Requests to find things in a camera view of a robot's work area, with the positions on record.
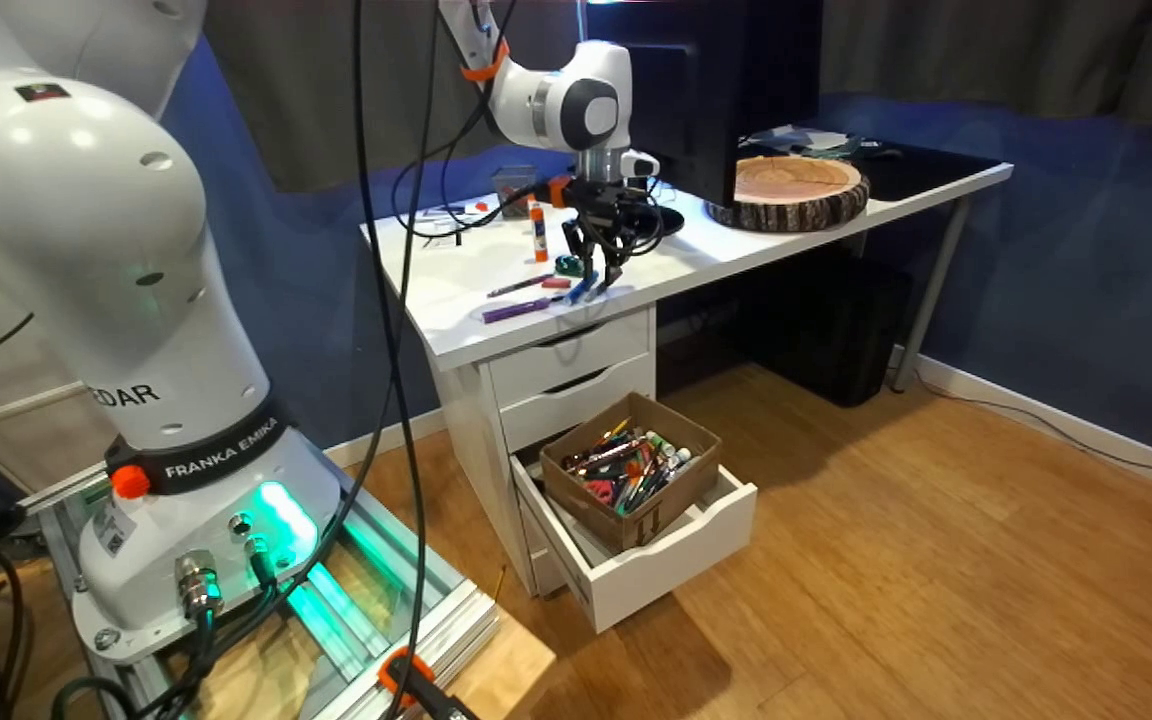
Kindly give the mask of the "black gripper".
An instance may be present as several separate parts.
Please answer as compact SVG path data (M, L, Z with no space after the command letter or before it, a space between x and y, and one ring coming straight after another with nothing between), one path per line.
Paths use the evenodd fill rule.
M573 179L555 200L573 209L564 244L576 283L594 271L591 251L602 251L599 291L620 282L627 255L651 251L667 238L663 209L644 190Z

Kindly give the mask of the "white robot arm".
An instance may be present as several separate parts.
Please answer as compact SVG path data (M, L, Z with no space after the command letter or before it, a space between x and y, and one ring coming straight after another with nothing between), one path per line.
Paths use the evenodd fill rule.
M313 566L343 474L284 418L163 129L209 0L0 0L0 282L116 428L80 642L116 664Z

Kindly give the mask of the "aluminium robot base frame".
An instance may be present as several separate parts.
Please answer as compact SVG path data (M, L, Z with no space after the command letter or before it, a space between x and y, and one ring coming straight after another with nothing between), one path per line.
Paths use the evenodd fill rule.
M69 595L91 675L148 710L175 685L191 624L169 599L163 627L124 631L95 615L95 583L80 570L80 532L102 500L77 494L38 512L54 583ZM236 642L179 720L380 720L391 693L375 680L412 624L415 538L367 494L343 523L343 543ZM481 720L504 720L543 685L555 654L508 615L444 557L423 557L421 660L431 685Z

